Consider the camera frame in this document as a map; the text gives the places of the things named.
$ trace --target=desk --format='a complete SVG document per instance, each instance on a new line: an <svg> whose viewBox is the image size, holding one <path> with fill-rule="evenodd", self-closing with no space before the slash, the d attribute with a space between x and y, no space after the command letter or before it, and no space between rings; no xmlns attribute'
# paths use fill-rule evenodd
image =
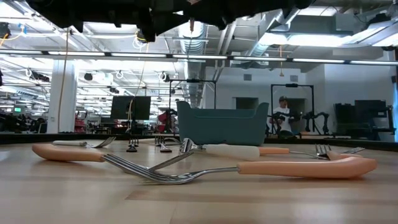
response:
<svg viewBox="0 0 398 224"><path fill-rule="evenodd" d="M272 146L314 150L306 145ZM127 153L126 142L115 141L101 151L153 166L178 154L178 147L170 148L173 153L161 154L153 145L141 143L139 152ZM377 159L379 167L358 180L224 173L205 175L187 185L163 186L148 184L108 163L45 161L31 151L31 144L0 146L1 223L398 223L398 153L360 154ZM294 156L262 160L313 161ZM236 162L194 154L160 171L176 174Z"/></svg>

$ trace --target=wooden table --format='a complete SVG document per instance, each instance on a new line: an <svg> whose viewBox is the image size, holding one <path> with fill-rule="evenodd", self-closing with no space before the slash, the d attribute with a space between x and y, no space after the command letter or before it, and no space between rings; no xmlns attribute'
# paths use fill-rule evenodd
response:
<svg viewBox="0 0 398 224"><path fill-rule="evenodd" d="M288 147L314 150L314 146ZM148 184L107 163L45 161L30 148L30 144L0 146L1 224L398 223L398 154L394 152L360 152L377 159L379 167L357 180L224 173L164 186ZM101 150L153 166L178 154L177 147L172 149L172 154L161 154L153 142L146 142L138 153L127 153L126 142L115 141ZM312 161L303 158L286 155L262 160ZM180 173L236 162L194 154L161 171Z"/></svg>

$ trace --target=adaptive utensil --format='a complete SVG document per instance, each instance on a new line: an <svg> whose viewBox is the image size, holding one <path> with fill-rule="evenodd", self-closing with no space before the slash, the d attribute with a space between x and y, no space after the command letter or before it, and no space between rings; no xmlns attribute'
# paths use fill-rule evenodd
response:
<svg viewBox="0 0 398 224"><path fill-rule="evenodd" d="M281 148L281 147L256 147L256 146L230 146L230 145L225 145L225 144L208 144L204 146L198 146L196 145L191 139L186 138L183 140L183 143L180 148L180 152L189 152L189 151L201 151L201 152L207 152L209 154L215 154L219 156L226 156L226 157L233 157L237 159L244 159L248 161L255 161L258 160L260 156L266 156L266 155L275 155L275 154L304 154L307 156L310 156L315 159L324 159L324 160L329 160L327 156L319 156L319 155L314 155L306 152L295 152L295 151L290 151L287 148ZM349 150L347 152L350 153L356 153L359 151L352 151Z"/></svg>
<svg viewBox="0 0 398 224"><path fill-rule="evenodd" d="M104 162L106 159L99 159L100 157L106 155L101 152L90 152L81 150L70 150L55 147L51 144L34 144L32 150L41 158L53 160L53 161L86 161L86 162ZM154 167L159 167L156 169L164 168L170 166L182 159L191 156L193 152L187 152L179 156L173 157L167 161L161 162Z"/></svg>
<svg viewBox="0 0 398 224"><path fill-rule="evenodd" d="M56 161L107 161L128 174L139 175L158 184L185 184L201 175L217 172L238 172L239 174L280 175L287 177L309 177L320 179L350 179L371 172L377 167L374 159L349 157L330 162L240 162L236 167L218 168L165 175L149 170L112 154L88 151L67 151L50 144L34 144L32 150L44 159Z"/></svg>
<svg viewBox="0 0 398 224"><path fill-rule="evenodd" d="M100 148L110 145L116 137L107 138L105 141L99 143L98 145L91 145L85 141L54 141L52 144L56 146L88 146L93 148Z"/></svg>

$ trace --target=white wall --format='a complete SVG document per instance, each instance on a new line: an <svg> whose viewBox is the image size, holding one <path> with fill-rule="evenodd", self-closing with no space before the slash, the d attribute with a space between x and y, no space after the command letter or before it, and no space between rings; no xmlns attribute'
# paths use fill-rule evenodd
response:
<svg viewBox="0 0 398 224"><path fill-rule="evenodd" d="M389 60L390 57L385 52L378 60ZM329 128L335 131L335 103L353 105L355 100L386 100L387 105L392 105L394 87L391 76L394 70L395 67L369 65L320 65L314 68L307 73L307 83L315 85L315 111L330 113ZM378 122L387 126L387 120ZM389 134L381 134L381 138L393 140Z"/></svg>
<svg viewBox="0 0 398 224"><path fill-rule="evenodd" d="M214 73L213 67L206 68L207 79L211 79ZM252 81L243 81L244 74L251 74ZM305 84L305 74L299 69L283 69L284 77L280 76L280 69L269 71L268 69L225 68L217 82L217 108L234 109L233 98L251 97L259 98L259 103L269 103L271 113L271 84L291 83L290 76L298 75L298 84ZM204 108L214 108L214 92L206 88ZM274 107L278 107L280 96L288 98L310 99L310 91L303 88L274 87Z"/></svg>

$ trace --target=computer monitor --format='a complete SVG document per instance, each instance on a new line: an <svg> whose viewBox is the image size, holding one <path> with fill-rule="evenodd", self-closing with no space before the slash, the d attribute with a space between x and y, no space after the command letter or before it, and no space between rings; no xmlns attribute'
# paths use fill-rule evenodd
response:
<svg viewBox="0 0 398 224"><path fill-rule="evenodd" d="M131 117L135 120L148 120L150 115L150 96L114 96L111 118L128 119L131 104Z"/></svg>
<svg viewBox="0 0 398 224"><path fill-rule="evenodd" d="M372 118L386 118L386 101L384 100L356 100L355 113L358 121L369 121Z"/></svg>

